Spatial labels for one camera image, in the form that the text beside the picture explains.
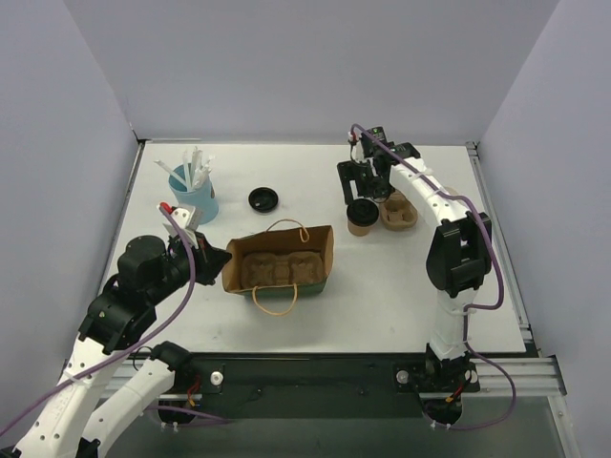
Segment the brown and green paper bag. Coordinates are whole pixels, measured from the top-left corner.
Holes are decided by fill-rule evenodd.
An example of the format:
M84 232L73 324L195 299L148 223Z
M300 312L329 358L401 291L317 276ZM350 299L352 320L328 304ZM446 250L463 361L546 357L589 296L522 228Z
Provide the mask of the brown and green paper bag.
M232 259L221 271L224 291L283 317L301 297L324 291L334 262L334 232L330 225L279 219L263 232L230 240L226 250Z

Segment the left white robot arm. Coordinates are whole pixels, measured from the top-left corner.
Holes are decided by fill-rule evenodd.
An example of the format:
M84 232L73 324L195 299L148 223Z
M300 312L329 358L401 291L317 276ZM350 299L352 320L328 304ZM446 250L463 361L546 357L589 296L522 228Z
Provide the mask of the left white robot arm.
M14 446L2 449L2 456L76 456L86 422L117 369L165 330L189 300L182 299L162 323L157 306L181 288L214 284L231 258L202 233L192 239L146 235L130 240L116 273L90 303L56 387L31 404L41 410L37 419Z

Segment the brown paper coffee cup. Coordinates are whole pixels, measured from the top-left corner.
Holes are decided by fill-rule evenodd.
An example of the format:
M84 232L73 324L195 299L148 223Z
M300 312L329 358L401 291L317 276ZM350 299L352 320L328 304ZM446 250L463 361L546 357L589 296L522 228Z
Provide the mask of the brown paper coffee cup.
M348 220L348 231L355 237L364 237L368 235L373 227L374 223L364 225L362 223L355 223L352 220Z

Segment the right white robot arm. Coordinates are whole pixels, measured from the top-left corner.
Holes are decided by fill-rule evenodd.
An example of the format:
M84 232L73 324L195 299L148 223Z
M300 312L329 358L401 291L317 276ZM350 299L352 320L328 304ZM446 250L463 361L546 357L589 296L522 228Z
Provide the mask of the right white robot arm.
M405 200L390 209L391 222L416 214L433 230L426 272L437 306L423 376L443 389L470 369L469 306L493 267L491 221L468 199L451 195L411 143L389 141L383 128L352 127L348 145L350 158L337 165L348 230L366 235L396 194Z

